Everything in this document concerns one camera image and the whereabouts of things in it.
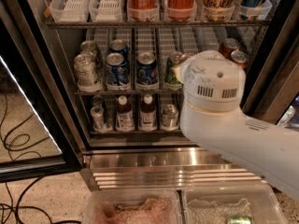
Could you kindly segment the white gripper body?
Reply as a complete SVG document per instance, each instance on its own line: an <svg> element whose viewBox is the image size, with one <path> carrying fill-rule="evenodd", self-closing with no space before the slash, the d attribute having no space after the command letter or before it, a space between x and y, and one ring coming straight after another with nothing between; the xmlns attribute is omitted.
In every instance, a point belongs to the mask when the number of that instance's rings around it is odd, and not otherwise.
<svg viewBox="0 0 299 224"><path fill-rule="evenodd" d="M193 108L226 112L240 105L246 74L215 50L188 58L181 65L180 77L184 102Z"/></svg>

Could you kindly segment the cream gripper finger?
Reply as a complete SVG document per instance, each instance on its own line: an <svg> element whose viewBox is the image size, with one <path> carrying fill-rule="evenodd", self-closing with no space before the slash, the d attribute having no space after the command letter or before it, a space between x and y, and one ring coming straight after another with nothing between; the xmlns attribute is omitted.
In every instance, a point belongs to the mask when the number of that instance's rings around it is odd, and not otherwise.
<svg viewBox="0 0 299 224"><path fill-rule="evenodd" d="M175 77L177 79L177 81L179 81L180 83L182 83L182 77L181 77L181 65L177 64L175 66L172 67L172 71L175 74Z"/></svg>

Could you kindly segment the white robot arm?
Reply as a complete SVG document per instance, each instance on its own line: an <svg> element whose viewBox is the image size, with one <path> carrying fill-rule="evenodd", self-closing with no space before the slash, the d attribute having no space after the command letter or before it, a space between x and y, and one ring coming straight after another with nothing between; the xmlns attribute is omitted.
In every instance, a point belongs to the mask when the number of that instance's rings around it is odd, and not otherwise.
<svg viewBox="0 0 299 224"><path fill-rule="evenodd" d="M184 136L299 201L299 132L242 112L243 68L206 50L174 72L183 84L179 121Z"/></svg>

